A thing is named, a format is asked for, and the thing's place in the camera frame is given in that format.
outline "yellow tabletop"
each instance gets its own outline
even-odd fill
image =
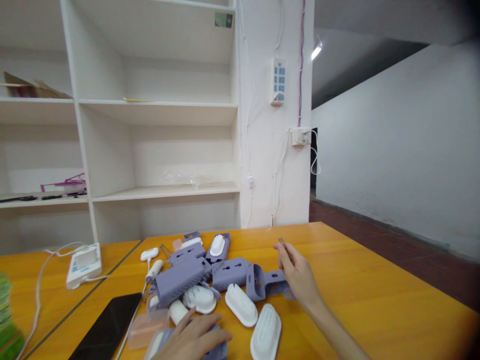
[[[214,234],[202,233],[206,250]],[[140,254],[160,244],[172,249],[178,237],[150,237],[141,243],[32,359],[68,359],[112,298],[142,290],[147,265],[140,262]],[[321,222],[232,230],[228,258],[244,257],[265,272],[276,270],[272,245],[279,237],[310,260],[325,301],[373,359],[461,358],[480,320],[476,312]],[[159,259],[165,261],[161,252]],[[275,307],[282,321],[277,359],[336,359],[295,300],[273,295],[256,304],[259,312],[265,302]],[[145,311],[142,304],[139,313]],[[214,312],[222,313],[220,326],[233,334],[228,359],[251,359],[253,329],[240,324],[225,299]],[[143,359],[146,350],[130,351],[127,342],[121,359]]]
[[[138,243],[139,241],[130,241],[101,245],[103,271],[100,276],[107,275]],[[63,249],[61,253],[64,254],[70,250],[73,249]],[[48,257],[49,254],[46,252],[0,256],[0,271],[8,275],[11,283],[12,318],[25,338],[32,331],[36,311],[37,279]],[[77,289],[67,290],[66,281],[71,258],[71,256],[52,256],[43,271],[40,283],[40,317],[36,331],[25,349],[25,356],[99,284],[98,282],[84,283]]]

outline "sticker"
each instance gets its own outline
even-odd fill
[[[234,16],[226,12],[216,12],[215,13],[215,26],[219,28],[232,28],[232,22]]]

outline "red tile floor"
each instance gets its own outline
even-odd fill
[[[444,249],[310,201],[309,221],[323,222],[383,258],[480,312],[480,264]]]

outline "black phone screen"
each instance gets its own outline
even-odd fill
[[[139,292],[110,300],[69,360],[110,360],[141,299]]]

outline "white shelf unit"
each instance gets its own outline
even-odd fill
[[[55,0],[0,3],[3,71],[73,95],[61,6]],[[84,172],[74,100],[8,97],[0,86],[0,255],[94,241],[86,196],[41,200],[41,184]]]
[[[0,198],[82,172],[88,188],[0,203],[0,254],[240,227],[235,11],[233,0],[0,4],[0,70],[73,97],[0,89]]]

